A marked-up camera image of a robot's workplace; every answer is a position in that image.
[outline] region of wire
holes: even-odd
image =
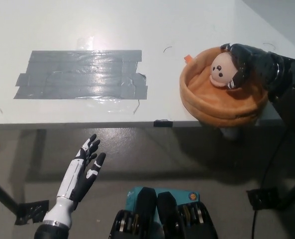
[[[265,183],[267,174],[269,172],[269,169],[270,169],[271,165],[273,164],[273,161],[275,160],[275,158],[276,158],[276,156],[278,154],[278,151],[279,151],[280,147],[282,146],[285,138],[287,137],[287,134],[288,134],[288,129],[286,129],[286,131],[282,135],[282,137],[281,137],[275,151],[273,152],[271,158],[269,159],[269,163],[268,163],[268,165],[267,165],[267,167],[265,169],[265,172],[264,172],[262,180],[261,180],[260,189],[262,189],[263,186],[264,186],[264,183]],[[255,237],[255,228],[256,228],[257,215],[258,215],[258,211],[255,210],[255,212],[253,214],[253,221],[252,221],[252,228],[251,228],[251,239],[254,239],[254,237]]]

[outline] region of concrete floor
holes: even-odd
[[[0,131],[0,185],[19,202],[50,199],[79,147],[93,133],[107,157],[100,175],[73,213],[71,239],[107,239],[114,217],[134,186],[200,192],[220,239],[249,239],[253,211],[246,190],[259,187],[268,160],[284,133],[280,127],[245,129],[241,143],[219,130],[106,128]],[[285,140],[266,179],[281,195],[295,183],[295,137]],[[14,226],[0,204],[0,239],[33,238],[39,224]],[[256,239],[295,238],[295,206],[260,211]]]

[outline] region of gray duct tape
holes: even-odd
[[[142,52],[33,51],[15,99],[146,99]]]
[[[27,74],[69,72],[79,74],[128,75],[136,72],[137,62],[104,62],[81,65],[72,62],[29,62]]]
[[[33,51],[29,62],[71,62],[89,64],[95,62],[142,61],[141,50],[96,51]]]
[[[15,99],[147,99],[147,86],[21,86]]]
[[[141,74],[110,76],[107,74],[78,74],[54,72],[52,74],[20,74],[16,86],[145,86]]]

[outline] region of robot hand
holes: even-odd
[[[224,44],[220,48],[231,53],[238,69],[228,88],[241,87],[254,72],[284,123],[295,131],[295,59],[242,44]]]
[[[106,154],[101,153],[92,167],[85,173],[85,168],[96,158],[100,140],[92,135],[80,148],[76,157],[71,161],[60,189],[56,205],[46,214],[35,233],[35,239],[67,239],[72,225],[71,213],[83,199],[103,165]]]

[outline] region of doll face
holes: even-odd
[[[226,86],[237,73],[229,52],[219,54],[211,65],[211,83],[217,87]]]

